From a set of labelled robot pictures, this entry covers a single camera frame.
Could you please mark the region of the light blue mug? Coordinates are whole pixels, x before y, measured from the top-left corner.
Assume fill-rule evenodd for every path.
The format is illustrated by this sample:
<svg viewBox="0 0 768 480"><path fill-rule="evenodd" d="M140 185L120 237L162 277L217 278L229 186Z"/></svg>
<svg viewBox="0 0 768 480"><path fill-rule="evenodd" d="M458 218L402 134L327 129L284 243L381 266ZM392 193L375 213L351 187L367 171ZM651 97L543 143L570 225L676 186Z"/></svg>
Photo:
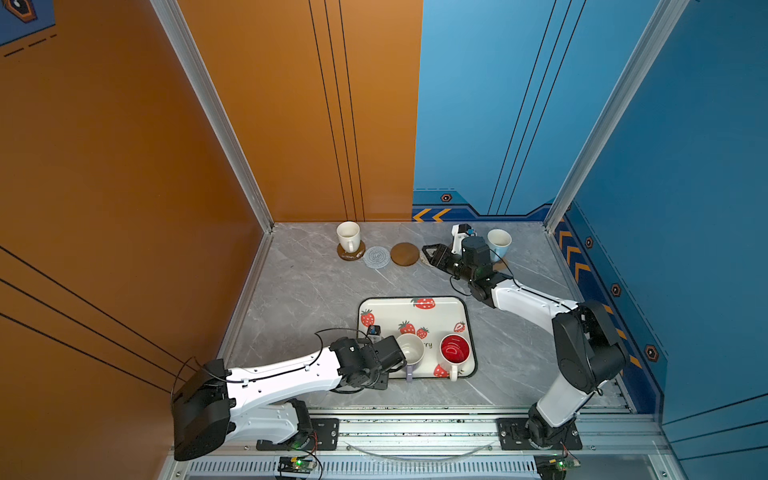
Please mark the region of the light blue mug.
<svg viewBox="0 0 768 480"><path fill-rule="evenodd" d="M486 241L491 251L491 261L498 263L506 256L512 243L512 237L509 232L503 229L492 229L487 233Z"/></svg>

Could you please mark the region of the light wooden round coaster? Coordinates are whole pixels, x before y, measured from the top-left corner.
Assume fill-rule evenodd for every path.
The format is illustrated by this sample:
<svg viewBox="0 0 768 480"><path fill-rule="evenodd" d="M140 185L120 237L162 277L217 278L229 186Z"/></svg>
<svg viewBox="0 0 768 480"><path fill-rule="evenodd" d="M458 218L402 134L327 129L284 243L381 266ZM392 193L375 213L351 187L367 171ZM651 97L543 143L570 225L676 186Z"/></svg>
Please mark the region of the light wooden round coaster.
<svg viewBox="0 0 768 480"><path fill-rule="evenodd" d="M408 267L416 264L420 260L420 249L409 242L401 242L390 250L391 260L398 266Z"/></svg>

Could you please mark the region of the light blue rope coaster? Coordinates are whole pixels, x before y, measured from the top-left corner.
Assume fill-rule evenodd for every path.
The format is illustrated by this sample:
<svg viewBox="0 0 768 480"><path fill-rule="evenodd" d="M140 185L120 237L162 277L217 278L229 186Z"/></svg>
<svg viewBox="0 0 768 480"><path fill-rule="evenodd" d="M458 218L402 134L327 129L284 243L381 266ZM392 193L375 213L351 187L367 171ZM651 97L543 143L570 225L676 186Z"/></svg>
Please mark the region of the light blue rope coaster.
<svg viewBox="0 0 768 480"><path fill-rule="evenodd" d="M366 249L363 261L365 265L371 269L382 269L391 261L390 252L385 247L372 246Z"/></svg>

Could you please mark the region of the dark glossy wooden coaster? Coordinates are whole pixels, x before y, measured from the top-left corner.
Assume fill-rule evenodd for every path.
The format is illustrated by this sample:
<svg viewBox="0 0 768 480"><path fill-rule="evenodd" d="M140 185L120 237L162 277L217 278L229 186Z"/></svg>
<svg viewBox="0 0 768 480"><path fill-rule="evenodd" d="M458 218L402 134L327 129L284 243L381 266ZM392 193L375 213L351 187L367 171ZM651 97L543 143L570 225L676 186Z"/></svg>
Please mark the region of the dark glossy wooden coaster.
<svg viewBox="0 0 768 480"><path fill-rule="evenodd" d="M344 261L356 261L363 258L366 252L366 244L360 241L358 249L354 252L347 252L341 244L337 245L337 255Z"/></svg>

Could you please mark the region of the white mug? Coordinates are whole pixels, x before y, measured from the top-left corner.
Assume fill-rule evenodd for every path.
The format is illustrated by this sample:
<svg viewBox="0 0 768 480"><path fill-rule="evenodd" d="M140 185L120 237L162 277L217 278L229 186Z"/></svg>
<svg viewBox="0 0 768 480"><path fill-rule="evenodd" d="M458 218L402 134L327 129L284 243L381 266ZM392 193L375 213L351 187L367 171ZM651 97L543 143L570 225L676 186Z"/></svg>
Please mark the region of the white mug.
<svg viewBox="0 0 768 480"><path fill-rule="evenodd" d="M336 228L339 246L348 254L356 253L361 245L360 225L353 221L340 223Z"/></svg>

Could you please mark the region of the paw shaped brown coaster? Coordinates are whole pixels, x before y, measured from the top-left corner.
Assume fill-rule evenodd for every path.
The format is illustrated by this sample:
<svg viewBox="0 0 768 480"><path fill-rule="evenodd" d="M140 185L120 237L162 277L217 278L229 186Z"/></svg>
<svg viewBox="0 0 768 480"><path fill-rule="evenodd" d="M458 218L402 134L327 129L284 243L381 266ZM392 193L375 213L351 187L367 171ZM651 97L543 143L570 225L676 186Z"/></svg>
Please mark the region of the paw shaped brown coaster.
<svg viewBox="0 0 768 480"><path fill-rule="evenodd" d="M493 265L493 269L495 271L497 271L497 272L502 272L502 273L505 273L505 274L510 274L510 270L509 270L508 266L503 261L497 261Z"/></svg>

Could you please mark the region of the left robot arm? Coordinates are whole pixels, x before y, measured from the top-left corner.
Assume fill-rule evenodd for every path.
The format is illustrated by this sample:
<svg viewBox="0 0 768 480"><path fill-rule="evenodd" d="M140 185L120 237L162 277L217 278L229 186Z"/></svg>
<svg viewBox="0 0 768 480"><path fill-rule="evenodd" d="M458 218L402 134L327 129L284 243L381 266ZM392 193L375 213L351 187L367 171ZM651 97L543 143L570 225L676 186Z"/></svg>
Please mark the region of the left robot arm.
<svg viewBox="0 0 768 480"><path fill-rule="evenodd" d="M171 393L173 456L195 460L234 439L301 447L313 436L301 396L384 390L390 374L405 364L394 336L378 341L342 336L306 356L258 367L209 361Z"/></svg>

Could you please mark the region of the lavender mug front middle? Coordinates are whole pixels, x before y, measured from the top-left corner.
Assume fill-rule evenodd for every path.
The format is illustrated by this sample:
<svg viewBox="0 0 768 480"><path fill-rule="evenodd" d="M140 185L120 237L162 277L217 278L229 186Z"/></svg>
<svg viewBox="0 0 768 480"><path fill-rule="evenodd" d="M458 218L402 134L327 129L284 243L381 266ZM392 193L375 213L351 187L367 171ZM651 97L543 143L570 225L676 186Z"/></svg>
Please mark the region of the lavender mug front middle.
<svg viewBox="0 0 768 480"><path fill-rule="evenodd" d="M406 381L412 382L414 380L414 374L424 358L425 345L414 333L401 334L397 338L397 343L405 357Z"/></svg>

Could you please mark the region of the strawberry print white tray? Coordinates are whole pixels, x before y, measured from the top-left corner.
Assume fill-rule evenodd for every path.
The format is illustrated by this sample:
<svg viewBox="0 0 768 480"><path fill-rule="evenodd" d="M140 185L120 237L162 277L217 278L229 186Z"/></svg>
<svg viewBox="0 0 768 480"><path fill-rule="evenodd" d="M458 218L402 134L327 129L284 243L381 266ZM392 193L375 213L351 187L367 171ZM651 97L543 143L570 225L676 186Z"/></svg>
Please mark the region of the strawberry print white tray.
<svg viewBox="0 0 768 480"><path fill-rule="evenodd" d="M358 307L358 328L373 339L395 337L407 364L392 378L451 380L477 371L468 310L455 296L369 298Z"/></svg>

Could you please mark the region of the red interior mug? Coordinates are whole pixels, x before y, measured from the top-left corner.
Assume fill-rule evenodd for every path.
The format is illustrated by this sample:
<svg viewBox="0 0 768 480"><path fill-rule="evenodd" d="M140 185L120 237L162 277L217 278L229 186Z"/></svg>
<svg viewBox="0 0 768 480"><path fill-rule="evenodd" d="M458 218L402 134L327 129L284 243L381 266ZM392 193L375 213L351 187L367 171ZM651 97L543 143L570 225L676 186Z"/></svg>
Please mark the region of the red interior mug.
<svg viewBox="0 0 768 480"><path fill-rule="evenodd" d="M440 367L448 374L448 378L455 382L458 380L459 371L472 357L471 344L459 334L448 334L440 342L439 355Z"/></svg>

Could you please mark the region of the left green circuit board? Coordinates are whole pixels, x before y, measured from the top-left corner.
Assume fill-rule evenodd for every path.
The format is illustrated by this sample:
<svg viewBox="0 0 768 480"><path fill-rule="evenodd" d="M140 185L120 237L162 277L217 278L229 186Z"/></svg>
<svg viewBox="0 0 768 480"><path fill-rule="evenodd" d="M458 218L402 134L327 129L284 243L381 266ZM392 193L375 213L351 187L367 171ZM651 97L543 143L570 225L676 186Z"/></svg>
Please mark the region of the left green circuit board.
<svg viewBox="0 0 768 480"><path fill-rule="evenodd" d="M321 475L320 464L311 456L281 456L277 463L278 478L309 479Z"/></svg>

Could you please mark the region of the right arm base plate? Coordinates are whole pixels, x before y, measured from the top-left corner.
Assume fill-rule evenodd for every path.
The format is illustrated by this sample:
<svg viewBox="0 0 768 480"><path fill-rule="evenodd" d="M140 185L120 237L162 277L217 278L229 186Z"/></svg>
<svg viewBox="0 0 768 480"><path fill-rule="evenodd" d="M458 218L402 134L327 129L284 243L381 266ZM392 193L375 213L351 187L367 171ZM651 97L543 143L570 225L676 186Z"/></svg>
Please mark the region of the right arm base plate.
<svg viewBox="0 0 768 480"><path fill-rule="evenodd" d="M574 420L559 427L551 427L538 419L499 418L496 427L503 450L583 449Z"/></svg>

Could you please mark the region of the aluminium front rail frame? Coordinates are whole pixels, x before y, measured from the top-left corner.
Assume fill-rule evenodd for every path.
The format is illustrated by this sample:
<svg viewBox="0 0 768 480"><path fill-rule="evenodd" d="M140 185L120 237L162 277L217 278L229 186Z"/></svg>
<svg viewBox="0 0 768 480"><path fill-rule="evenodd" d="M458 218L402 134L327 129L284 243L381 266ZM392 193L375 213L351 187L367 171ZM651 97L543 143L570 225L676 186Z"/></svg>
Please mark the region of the aluminium front rail frame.
<svg viewBox="0 0 768 480"><path fill-rule="evenodd" d="M258 451L253 440L220 447L197 460L168 458L162 479L278 478L281 456L311 456L309 479L540 479L534 458L572 456L581 467L566 479L683 479L660 426L650 415L589 408L576 420L583 449L503 450L496 420L520 409L317 410L339 420L334 451Z"/></svg>

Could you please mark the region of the right aluminium corner post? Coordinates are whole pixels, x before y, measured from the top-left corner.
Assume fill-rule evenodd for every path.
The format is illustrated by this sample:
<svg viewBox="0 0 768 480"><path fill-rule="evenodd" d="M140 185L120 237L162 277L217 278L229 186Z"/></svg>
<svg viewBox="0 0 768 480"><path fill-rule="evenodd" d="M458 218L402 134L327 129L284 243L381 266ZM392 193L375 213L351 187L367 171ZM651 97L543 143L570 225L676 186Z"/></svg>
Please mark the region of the right aluminium corner post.
<svg viewBox="0 0 768 480"><path fill-rule="evenodd" d="M553 234L649 73L689 0L659 1L569 170L543 227Z"/></svg>

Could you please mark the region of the left aluminium corner post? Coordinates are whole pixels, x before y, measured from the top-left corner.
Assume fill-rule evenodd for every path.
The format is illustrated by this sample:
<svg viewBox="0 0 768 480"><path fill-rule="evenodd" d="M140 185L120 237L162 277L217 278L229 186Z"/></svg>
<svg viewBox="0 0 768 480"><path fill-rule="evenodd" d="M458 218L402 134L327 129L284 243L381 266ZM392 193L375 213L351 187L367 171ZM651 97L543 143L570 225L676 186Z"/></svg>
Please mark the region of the left aluminium corner post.
<svg viewBox="0 0 768 480"><path fill-rule="evenodd" d="M265 233L271 234L274 220L181 6L177 1L171 0L151 0L150 4L260 227Z"/></svg>

